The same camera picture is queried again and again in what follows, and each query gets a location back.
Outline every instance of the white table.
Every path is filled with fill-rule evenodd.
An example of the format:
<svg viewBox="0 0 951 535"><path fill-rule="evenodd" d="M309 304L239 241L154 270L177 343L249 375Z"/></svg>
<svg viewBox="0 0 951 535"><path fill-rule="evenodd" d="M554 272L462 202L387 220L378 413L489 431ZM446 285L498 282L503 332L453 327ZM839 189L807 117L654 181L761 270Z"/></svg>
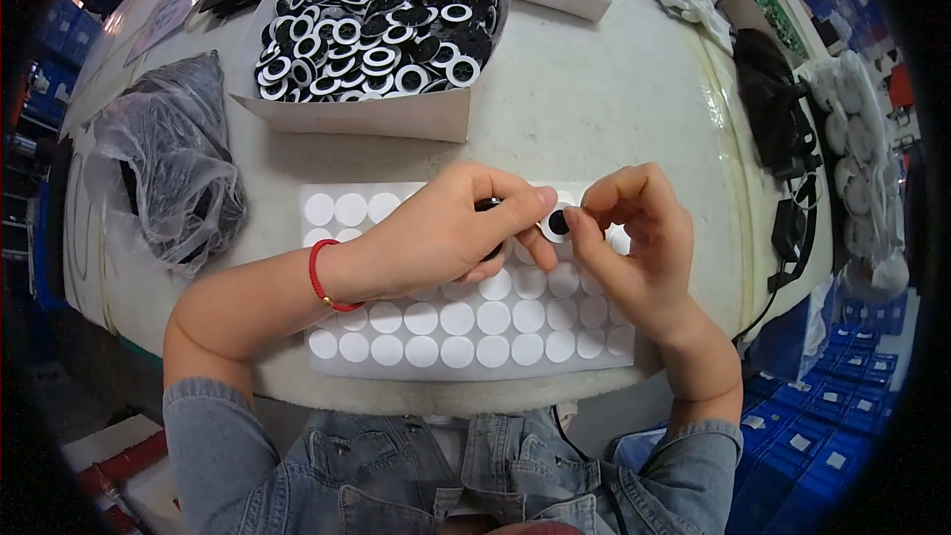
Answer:
<svg viewBox="0 0 951 535"><path fill-rule="evenodd" d="M106 251L100 216L90 209L82 181L85 155L94 145L84 122L152 68L216 49L226 71L250 14L224 22L198 16L124 68L138 28L158 1L127 0L120 7L121 17L93 46L66 113L63 131L74 137L76 157L66 199L64 267L72 306L161 355L165 322L184 286L129 254ZM807 21L798 3L791 11ZM811 25L801 33L814 50L822 49ZM777 265L769 233L781 193L756 164L733 73L729 56L695 28L668 18L655 0L613 0L600 25L513 1L493 65L474 90L465 144L273 134L225 97L249 217L230 251L203 272L299 247L297 193L303 183L425 181L457 159L532 180L594 181L625 164L657 161L694 216L690 289L723 330L735 334L767 301L766 277ZM827 201L816 239L806 273L779 292L765 320L787 311L828 275ZM256 391L314 408L465 415L594 396L642 381L660 367L655 350L641 342L632 368L486 383L365 381L309 370L303 338L296 335L261 360Z"/></svg>

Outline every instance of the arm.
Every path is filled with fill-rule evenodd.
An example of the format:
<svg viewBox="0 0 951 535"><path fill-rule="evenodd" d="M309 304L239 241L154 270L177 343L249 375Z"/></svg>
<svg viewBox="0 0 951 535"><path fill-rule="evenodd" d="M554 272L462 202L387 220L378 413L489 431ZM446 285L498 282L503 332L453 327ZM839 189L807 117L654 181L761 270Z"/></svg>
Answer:
<svg viewBox="0 0 951 535"><path fill-rule="evenodd" d="M501 205L477 213L489 196ZM480 281L502 268L480 262L515 235L539 267L554 268L552 245L535 223L557 200L550 187L473 163L449 166L355 240L326 246L315 261L327 295L338 303L396 297L458 279ZM275 341L332 313L310 283L309 249L232 267L184 292L164 336L164 384L206 377L251 401L252 360Z"/></svg>
<svg viewBox="0 0 951 535"><path fill-rule="evenodd" d="M626 167L593 184L582 208L565 211L576 258L657 344L674 394L669 433L690 423L739 424L740 359L730 339L687 292L693 222L656 164ZM632 252L621 256L604 230L623 225Z"/></svg>

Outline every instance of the right hand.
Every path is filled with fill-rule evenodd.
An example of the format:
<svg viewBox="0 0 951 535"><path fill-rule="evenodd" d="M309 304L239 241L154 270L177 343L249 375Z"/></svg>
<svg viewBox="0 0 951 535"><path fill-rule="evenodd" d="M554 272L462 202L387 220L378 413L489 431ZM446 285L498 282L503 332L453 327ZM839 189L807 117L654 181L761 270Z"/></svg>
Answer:
<svg viewBox="0 0 951 535"><path fill-rule="evenodd" d="M656 163L627 166L591 185L581 208L565 209L575 257L624 315L651 340L669 343L695 317L687 292L693 258L693 219ZM611 224L624 226L631 253L605 241Z"/></svg>

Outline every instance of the person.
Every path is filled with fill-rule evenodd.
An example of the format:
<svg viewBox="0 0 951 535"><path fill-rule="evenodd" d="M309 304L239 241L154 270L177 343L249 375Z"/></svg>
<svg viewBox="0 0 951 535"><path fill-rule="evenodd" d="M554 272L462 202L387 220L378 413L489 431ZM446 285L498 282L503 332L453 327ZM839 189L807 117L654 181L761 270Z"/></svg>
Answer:
<svg viewBox="0 0 951 535"><path fill-rule="evenodd" d="M474 203L504 199L476 212ZM454 163L362 236L317 251L331 303L393 298L501 269L481 259L509 236L551 270L537 222L557 200L510 173ZM550 409L464 422L461 454L421 417L318 410L281 460L253 410L255 355L333 309L310 249L190 286L164 336L168 455L199 533L716 533L742 450L743 389L731 342L687 292L690 214L656 164L625 167L565 210L575 256L658 347L675 396L668 435L634 473L588 460ZM612 223L632 253L604 239Z"/></svg>

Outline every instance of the jacket pocket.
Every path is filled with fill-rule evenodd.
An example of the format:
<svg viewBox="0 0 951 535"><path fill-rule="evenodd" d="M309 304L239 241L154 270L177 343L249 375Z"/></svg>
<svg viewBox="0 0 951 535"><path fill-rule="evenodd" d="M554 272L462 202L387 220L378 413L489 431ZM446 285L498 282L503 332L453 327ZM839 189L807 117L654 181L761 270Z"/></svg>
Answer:
<svg viewBox="0 0 951 535"><path fill-rule="evenodd" d="M312 431L307 444L311 468L334 482L359 483L378 470L408 461L390 435L382 431L351 438Z"/></svg>

